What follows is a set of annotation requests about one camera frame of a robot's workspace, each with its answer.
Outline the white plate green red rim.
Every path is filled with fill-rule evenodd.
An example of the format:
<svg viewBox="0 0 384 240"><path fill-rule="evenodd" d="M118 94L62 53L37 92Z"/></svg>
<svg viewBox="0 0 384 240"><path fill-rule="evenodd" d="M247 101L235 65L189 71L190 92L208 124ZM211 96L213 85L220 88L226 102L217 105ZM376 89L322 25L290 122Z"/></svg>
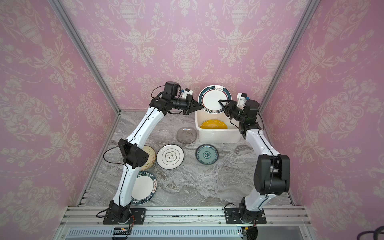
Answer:
<svg viewBox="0 0 384 240"><path fill-rule="evenodd" d="M232 100L229 90L220 85L205 87L198 97L198 102L204 106L203 110L210 114L219 114L224 111L218 100Z"/></svg>

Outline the yellow polka dot plate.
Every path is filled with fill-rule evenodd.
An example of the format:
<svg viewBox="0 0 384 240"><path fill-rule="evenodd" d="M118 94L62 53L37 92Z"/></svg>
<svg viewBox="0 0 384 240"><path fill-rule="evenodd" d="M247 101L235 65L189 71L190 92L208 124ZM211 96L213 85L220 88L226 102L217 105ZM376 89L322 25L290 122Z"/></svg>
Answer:
<svg viewBox="0 0 384 240"><path fill-rule="evenodd" d="M206 120L200 125L201 129L227 129L228 126L221 120Z"/></svg>

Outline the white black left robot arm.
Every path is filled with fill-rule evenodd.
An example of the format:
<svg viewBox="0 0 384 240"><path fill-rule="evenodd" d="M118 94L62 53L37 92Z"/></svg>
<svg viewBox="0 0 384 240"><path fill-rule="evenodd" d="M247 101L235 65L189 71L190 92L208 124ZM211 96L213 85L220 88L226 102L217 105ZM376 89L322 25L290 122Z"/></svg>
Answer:
<svg viewBox="0 0 384 240"><path fill-rule="evenodd" d="M173 109L180 110L183 115L189 115L202 108L203 105L194 100L190 91L182 90L176 82L166 82L164 90L152 98L139 125L126 139L120 139L118 142L124 168L117 192L106 209L104 225L134 222L130 211L132 192L139 171L149 158L143 147L156 125Z"/></svg>

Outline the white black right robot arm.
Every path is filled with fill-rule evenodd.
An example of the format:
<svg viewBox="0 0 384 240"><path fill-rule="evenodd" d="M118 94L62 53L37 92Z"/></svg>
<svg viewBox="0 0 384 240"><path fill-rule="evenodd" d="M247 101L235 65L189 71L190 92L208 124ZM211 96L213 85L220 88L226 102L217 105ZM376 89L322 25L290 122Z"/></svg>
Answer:
<svg viewBox="0 0 384 240"><path fill-rule="evenodd" d="M291 161L269 143L257 118L260 104L246 100L243 108L234 100L219 100L225 115L239 122L239 132L251 145L258 159L254 172L254 189L239 203L239 215L243 223L262 223L263 208L268 201L287 193L290 189Z"/></svg>

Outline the white plastic bin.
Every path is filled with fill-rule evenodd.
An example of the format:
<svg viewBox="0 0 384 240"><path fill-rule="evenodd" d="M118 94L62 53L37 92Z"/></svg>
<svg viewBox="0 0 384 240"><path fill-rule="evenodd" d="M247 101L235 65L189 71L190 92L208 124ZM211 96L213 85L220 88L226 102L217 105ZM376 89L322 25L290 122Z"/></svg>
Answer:
<svg viewBox="0 0 384 240"><path fill-rule="evenodd" d="M208 120L220 120L227 125L227 129L202 129L203 122ZM204 110L195 112L195 125L199 141L204 144L237 143L243 136L239 129L230 123L230 119L224 112L219 114L207 113Z"/></svg>

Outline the clear glass plate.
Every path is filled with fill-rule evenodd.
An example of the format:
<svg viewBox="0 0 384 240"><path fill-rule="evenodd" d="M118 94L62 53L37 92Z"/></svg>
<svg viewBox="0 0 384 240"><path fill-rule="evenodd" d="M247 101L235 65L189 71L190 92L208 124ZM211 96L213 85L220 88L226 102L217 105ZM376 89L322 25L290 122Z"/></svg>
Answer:
<svg viewBox="0 0 384 240"><path fill-rule="evenodd" d="M183 127L177 131L177 141L182 144L192 144L197 139L197 132L194 128Z"/></svg>

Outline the teal blue floral plate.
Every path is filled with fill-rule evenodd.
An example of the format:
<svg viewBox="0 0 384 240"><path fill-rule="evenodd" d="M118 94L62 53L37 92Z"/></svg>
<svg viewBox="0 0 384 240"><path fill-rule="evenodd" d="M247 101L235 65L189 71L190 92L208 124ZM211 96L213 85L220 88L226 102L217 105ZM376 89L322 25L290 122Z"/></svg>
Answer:
<svg viewBox="0 0 384 240"><path fill-rule="evenodd" d="M212 165L218 160L219 152L216 147L204 144L196 149L195 156L201 164Z"/></svg>

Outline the white plate with quatrefoil border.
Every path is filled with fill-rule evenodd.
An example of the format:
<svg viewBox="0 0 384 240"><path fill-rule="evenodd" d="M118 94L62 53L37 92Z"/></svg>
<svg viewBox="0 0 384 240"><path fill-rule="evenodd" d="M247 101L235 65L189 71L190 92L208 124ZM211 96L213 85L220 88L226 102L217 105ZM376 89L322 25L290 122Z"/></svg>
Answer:
<svg viewBox="0 0 384 240"><path fill-rule="evenodd" d="M157 153L157 164L165 170L178 168L184 161L184 150L174 144L163 146Z"/></svg>

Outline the beige plate with wheat sprig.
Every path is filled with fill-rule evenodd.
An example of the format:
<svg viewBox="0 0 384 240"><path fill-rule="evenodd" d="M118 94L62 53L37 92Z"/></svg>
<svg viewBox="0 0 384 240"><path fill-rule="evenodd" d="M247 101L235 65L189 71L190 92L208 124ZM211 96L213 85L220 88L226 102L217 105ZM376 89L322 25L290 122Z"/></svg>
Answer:
<svg viewBox="0 0 384 240"><path fill-rule="evenodd" d="M141 167L141 171L146 171L155 164L156 151L150 146L144 146L143 150L149 155L147 162Z"/></svg>

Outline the white plate teal lettered rim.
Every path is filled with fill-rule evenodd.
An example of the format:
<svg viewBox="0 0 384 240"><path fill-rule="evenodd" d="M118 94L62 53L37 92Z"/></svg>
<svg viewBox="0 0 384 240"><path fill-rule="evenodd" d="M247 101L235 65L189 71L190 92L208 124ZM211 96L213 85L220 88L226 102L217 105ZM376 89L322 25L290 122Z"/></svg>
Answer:
<svg viewBox="0 0 384 240"><path fill-rule="evenodd" d="M158 181L154 174L148 171L139 172L133 192L132 204L143 205L149 202L157 191Z"/></svg>

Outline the aluminium right corner post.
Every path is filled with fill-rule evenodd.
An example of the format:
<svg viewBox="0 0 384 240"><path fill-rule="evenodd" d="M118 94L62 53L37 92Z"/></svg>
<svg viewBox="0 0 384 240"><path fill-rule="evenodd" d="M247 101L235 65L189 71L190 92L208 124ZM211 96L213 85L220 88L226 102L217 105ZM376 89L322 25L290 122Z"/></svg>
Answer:
<svg viewBox="0 0 384 240"><path fill-rule="evenodd" d="M269 85L269 87L267 88L267 91L263 97L263 100L262 100L262 103L261 103L261 106L260 106L260 111L259 113L262 115L265 111L266 111L266 108L267 108L267 105L268 105L268 102L270 101L278 83L279 83L279 80L281 78L281 76L283 75L290 59L292 58L293 54L295 53L295 50L305 32L305 30L307 29L308 27L308 24L309 22L311 21L319 3L321 1L320 0L310 0L308 1L308 4L303 12L303 15L302 17L300 18L300 21L296 27L296 29L294 30L293 32L293 35L291 37L291 40L287 46L287 49L286 51L284 52L283 54L283 57L278 65L278 68L271 80L271 83Z"/></svg>

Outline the aluminium corner post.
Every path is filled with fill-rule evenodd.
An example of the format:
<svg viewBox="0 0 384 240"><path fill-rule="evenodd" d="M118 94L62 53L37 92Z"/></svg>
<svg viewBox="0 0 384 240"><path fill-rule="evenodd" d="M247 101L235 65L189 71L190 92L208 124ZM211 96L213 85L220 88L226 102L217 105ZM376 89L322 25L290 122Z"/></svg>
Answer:
<svg viewBox="0 0 384 240"><path fill-rule="evenodd" d="M266 108L267 108L267 105L268 105L268 102L270 101L278 83L279 83L279 80L281 78L281 76L283 75L290 59L292 58L293 54L295 53L295 50L305 32L305 30L307 29L308 27L308 24L309 22L311 21L319 3L321 1L320 0L310 0L308 1L308 4L303 12L303 15L302 17L300 18L300 21L296 27L296 29L294 30L293 32L293 35L291 37L291 40L287 46L287 49L286 51L284 52L283 54L283 57L278 65L278 68L271 80L271 83L269 85L269 87L267 88L267 91L263 97L263 100L262 100L262 103L261 103L261 106L260 106L260 111L259 113L262 115L265 111L266 111Z"/></svg>
<svg viewBox="0 0 384 240"><path fill-rule="evenodd" d="M74 43L76 49L78 50L79 54L81 55L82 59L84 60L85 64L87 65L90 73L98 83L99 87L101 88L103 94L107 98L108 102L110 103L111 107L115 111L117 115L120 115L121 108L119 107L115 97L113 96L112 92L110 91L108 85L103 79L103 76L101 74L101 71L98 69L95 61L93 60L89 50L87 49L84 41L82 40L79 31L77 30L76 26L70 19L70 16L68 15L67 11L64 8L64 4L62 4L61 1L56 0L49 0L49 3L51 7L53 8L54 12L56 13L58 19L66 29L66 32L72 42Z"/></svg>

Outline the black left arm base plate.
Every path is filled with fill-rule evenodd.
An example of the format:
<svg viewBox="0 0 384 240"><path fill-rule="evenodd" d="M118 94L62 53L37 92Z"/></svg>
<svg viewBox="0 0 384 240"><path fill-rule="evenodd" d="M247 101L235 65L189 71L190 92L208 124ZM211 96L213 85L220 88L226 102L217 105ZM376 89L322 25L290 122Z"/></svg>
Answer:
<svg viewBox="0 0 384 240"><path fill-rule="evenodd" d="M146 217L145 208L133 208L123 210L122 213L117 213L108 209L104 217L104 225L143 225Z"/></svg>

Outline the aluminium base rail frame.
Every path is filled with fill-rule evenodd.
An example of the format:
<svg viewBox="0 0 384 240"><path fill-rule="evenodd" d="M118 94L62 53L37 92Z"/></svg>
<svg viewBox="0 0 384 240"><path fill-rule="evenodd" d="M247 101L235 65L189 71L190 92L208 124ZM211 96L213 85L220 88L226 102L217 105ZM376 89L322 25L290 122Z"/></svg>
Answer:
<svg viewBox="0 0 384 240"><path fill-rule="evenodd" d="M133 208L126 224L102 218L103 207L69 207L55 240L314 240L304 207L269 206L248 223L228 207Z"/></svg>

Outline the aluminium left corner post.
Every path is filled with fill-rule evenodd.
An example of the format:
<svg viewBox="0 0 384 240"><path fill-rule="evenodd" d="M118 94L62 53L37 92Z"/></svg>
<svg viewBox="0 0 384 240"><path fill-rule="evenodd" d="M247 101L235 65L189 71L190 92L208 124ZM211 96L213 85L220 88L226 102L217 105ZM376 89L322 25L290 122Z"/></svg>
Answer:
<svg viewBox="0 0 384 240"><path fill-rule="evenodd" d="M113 96L112 92L110 91L108 85L103 79L103 76L101 74L101 71L98 69L95 61L93 60L89 50L87 49L84 41L82 40L79 31L77 30L76 26L70 19L70 16L68 15L67 11L64 8L64 4L62 4L61 1L56 0L49 0L49 3L51 7L53 8L54 12L56 13L58 19L66 29L66 32L72 42L74 43L76 49L78 50L79 54L81 55L82 59L84 60L85 64L87 65L90 73L98 83L99 87L101 88L103 94L107 98L108 102L110 103L111 107L115 111L117 115L120 115L121 108L119 107L115 97Z"/></svg>

